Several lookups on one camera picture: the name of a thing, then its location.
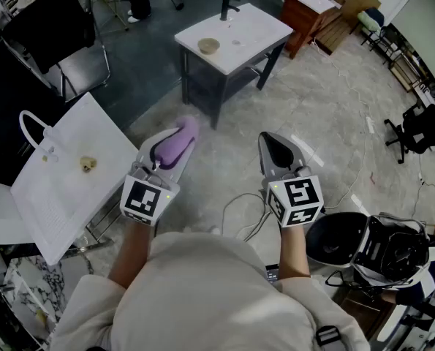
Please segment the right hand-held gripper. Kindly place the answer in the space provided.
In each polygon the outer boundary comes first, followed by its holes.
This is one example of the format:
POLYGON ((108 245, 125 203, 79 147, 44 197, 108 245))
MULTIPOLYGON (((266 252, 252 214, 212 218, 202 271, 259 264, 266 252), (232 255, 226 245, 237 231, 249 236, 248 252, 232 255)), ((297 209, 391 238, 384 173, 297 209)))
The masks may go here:
POLYGON ((263 179, 263 198, 279 227, 312 223, 324 207, 317 175, 305 165, 300 148, 272 132, 261 132, 258 150, 263 179))

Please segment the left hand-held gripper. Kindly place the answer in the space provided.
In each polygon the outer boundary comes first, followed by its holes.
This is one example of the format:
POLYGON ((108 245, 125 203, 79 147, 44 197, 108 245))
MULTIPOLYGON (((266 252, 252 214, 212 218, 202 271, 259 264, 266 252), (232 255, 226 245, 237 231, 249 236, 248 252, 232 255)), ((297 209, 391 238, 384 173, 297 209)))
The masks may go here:
POLYGON ((179 181, 195 147, 193 140, 179 158, 179 128, 166 129, 147 138, 125 178, 121 213, 155 227, 180 192, 179 181), (168 169, 176 160, 174 167, 168 169))

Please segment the beige bowl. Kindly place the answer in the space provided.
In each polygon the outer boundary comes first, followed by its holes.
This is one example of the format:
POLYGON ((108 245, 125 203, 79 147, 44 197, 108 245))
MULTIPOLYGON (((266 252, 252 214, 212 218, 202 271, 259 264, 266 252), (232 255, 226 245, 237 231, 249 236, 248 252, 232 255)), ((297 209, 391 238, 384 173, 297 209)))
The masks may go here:
POLYGON ((202 38, 198 41, 197 46, 201 53, 212 55, 220 48, 220 43, 214 38, 202 38))

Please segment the person's right forearm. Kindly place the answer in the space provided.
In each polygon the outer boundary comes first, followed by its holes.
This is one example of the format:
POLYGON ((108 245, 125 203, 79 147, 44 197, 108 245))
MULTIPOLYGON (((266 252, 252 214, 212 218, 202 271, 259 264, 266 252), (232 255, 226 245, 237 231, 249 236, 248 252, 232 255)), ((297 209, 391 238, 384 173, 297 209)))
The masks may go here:
POLYGON ((302 225, 281 229, 279 279, 310 277, 302 225))

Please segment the person's left forearm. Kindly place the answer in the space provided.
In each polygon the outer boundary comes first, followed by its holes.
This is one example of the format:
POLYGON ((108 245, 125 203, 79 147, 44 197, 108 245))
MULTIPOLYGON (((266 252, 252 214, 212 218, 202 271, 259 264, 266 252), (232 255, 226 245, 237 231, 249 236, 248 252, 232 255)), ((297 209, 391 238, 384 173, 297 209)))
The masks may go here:
POLYGON ((128 222, 123 243, 108 279, 127 289, 148 260, 153 228, 148 224, 128 222))

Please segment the small yellowish crumpled sponge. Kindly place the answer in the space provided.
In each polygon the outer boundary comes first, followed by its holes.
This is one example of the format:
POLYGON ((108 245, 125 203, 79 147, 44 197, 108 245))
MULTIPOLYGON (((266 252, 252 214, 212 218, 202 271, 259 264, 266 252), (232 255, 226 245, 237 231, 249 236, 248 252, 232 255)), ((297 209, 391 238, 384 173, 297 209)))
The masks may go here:
POLYGON ((79 163, 84 173, 91 172, 97 166, 97 160, 89 156, 82 156, 79 163))

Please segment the white rectangular sink basin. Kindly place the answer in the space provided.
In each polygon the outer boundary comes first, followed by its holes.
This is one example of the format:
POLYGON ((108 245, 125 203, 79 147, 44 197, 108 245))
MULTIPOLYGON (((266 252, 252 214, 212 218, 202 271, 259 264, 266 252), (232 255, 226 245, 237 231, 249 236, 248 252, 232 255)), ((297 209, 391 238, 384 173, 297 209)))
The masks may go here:
MULTIPOLYGON (((43 148, 53 143, 29 117, 24 123, 43 148)), ((90 93, 84 94, 52 126, 59 161, 44 161, 35 151, 10 191, 19 214, 38 250, 55 265, 114 192, 124 183, 137 149, 90 93), (80 158, 89 156, 97 166, 89 173, 80 158)))

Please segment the white faucet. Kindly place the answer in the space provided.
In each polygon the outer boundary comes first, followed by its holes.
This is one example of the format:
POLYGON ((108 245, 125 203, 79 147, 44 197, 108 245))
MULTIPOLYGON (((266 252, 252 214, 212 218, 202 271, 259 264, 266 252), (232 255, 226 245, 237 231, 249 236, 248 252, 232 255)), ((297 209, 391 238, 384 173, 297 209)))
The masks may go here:
POLYGON ((29 142, 29 144, 34 148, 35 151, 38 151, 41 153, 43 160, 48 162, 57 162, 59 161, 59 157, 55 154, 55 142, 56 142, 56 136, 53 135, 53 128, 50 125, 47 125, 44 121, 42 121, 40 118, 38 118, 36 115, 34 115, 32 112, 28 110, 22 110, 18 117, 19 125, 21 128, 21 131, 23 135, 25 136, 26 140, 29 142), (43 148, 39 143, 35 141, 35 139, 31 136, 28 129, 26 128, 26 125, 24 123, 24 118, 29 117, 31 120, 35 121, 37 124, 39 124, 43 128, 43 137, 46 140, 49 140, 53 143, 53 145, 49 149, 43 148))

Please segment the white sink on black stand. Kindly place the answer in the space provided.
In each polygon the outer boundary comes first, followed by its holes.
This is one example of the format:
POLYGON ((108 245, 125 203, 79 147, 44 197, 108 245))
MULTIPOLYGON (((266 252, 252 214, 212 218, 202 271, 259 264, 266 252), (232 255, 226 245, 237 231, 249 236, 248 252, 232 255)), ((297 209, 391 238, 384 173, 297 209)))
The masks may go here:
POLYGON ((223 104, 243 87, 256 81, 262 90, 281 55, 292 29, 263 10, 247 3, 200 21, 174 36, 181 65, 181 95, 216 129, 223 104), (220 48, 212 55, 198 49, 202 38, 214 38, 220 48))

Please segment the wooden slatted crate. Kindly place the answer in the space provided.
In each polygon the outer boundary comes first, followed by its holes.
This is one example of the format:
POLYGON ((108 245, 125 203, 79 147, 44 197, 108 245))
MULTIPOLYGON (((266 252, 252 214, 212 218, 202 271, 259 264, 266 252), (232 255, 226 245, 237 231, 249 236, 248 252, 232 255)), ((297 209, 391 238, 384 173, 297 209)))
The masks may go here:
POLYGON ((317 32, 314 41, 320 50, 328 56, 349 36, 351 27, 341 12, 336 12, 326 19, 325 25, 317 32))

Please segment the wooden cabinet with white sink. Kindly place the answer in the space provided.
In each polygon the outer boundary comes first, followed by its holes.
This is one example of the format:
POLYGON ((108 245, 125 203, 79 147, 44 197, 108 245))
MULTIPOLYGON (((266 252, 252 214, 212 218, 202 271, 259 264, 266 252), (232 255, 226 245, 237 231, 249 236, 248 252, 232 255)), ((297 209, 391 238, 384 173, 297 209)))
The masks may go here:
POLYGON ((341 10, 331 0, 284 0, 280 21, 293 32, 285 45, 289 57, 313 40, 328 24, 341 16, 341 10))

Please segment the black office chair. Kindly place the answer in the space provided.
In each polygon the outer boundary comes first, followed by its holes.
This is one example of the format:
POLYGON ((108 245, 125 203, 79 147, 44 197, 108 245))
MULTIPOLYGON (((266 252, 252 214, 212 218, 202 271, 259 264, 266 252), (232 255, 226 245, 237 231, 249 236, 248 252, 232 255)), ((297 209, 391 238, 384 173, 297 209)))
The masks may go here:
POLYGON ((414 108, 411 107, 403 114, 402 124, 395 125, 390 119, 385 119, 384 124, 390 125, 397 136, 385 145, 400 144, 399 164, 404 163, 405 154, 409 151, 423 154, 427 149, 435 147, 435 105, 427 106, 418 115, 415 115, 414 108))

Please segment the person's white shirt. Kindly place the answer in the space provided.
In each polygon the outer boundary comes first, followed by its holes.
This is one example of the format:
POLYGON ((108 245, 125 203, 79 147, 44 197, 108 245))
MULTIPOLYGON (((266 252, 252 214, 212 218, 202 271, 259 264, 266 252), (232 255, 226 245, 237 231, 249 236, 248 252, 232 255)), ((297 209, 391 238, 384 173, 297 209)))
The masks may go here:
POLYGON ((80 279, 50 351, 320 351, 315 334, 326 325, 348 351, 370 351, 357 321, 317 280, 270 283, 242 241, 166 233, 128 287, 80 279))

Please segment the black faucet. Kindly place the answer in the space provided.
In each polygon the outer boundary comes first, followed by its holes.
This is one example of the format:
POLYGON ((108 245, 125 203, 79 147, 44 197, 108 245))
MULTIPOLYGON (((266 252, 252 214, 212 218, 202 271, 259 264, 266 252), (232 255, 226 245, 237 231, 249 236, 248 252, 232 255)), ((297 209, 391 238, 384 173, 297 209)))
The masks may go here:
POLYGON ((220 15, 221 21, 227 20, 228 12, 230 10, 233 10, 235 12, 240 11, 240 9, 238 7, 231 5, 231 3, 230 3, 231 1, 240 2, 241 0, 222 0, 222 8, 221 8, 221 15, 220 15))

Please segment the pale green cushion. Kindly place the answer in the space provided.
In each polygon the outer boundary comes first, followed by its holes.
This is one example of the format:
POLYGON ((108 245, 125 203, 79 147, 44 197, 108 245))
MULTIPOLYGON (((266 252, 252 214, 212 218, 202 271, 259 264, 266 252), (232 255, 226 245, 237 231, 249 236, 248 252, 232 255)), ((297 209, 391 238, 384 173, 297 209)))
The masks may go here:
POLYGON ((366 11, 359 12, 357 18, 358 21, 371 32, 377 32, 380 29, 380 25, 370 17, 366 11))

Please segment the black chair with chrome legs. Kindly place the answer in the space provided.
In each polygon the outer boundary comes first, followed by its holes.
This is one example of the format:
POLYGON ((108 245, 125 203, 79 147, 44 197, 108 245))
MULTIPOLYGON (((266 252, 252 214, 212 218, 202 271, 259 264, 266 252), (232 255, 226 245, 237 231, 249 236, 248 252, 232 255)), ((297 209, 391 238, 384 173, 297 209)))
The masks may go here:
POLYGON ((102 47, 107 75, 86 91, 105 85, 111 76, 107 51, 92 12, 92 0, 87 0, 84 6, 78 0, 35 0, 13 17, 0 35, 7 45, 15 42, 28 52, 37 67, 30 66, 29 70, 65 102, 71 101, 67 98, 67 86, 74 99, 83 93, 75 90, 61 62, 91 47, 96 40, 102 47))

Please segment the brown cardboard sheet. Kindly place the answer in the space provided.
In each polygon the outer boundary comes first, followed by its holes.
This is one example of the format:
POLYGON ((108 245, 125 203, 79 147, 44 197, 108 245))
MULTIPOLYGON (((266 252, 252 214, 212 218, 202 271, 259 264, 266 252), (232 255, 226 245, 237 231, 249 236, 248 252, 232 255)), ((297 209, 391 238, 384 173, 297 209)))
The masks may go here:
POLYGON ((343 0, 336 14, 353 27, 358 21, 360 12, 372 7, 379 8, 380 6, 381 2, 379 0, 343 0))

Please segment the marble pattern cabinet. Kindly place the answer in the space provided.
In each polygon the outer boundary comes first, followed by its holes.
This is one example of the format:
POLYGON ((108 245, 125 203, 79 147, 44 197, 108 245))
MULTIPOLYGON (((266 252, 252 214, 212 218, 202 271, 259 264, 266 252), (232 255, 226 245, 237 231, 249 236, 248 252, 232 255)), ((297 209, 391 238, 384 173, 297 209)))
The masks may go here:
POLYGON ((20 326, 47 351, 53 332, 80 278, 93 273, 85 247, 69 249, 55 264, 40 255, 10 260, 0 295, 20 326))

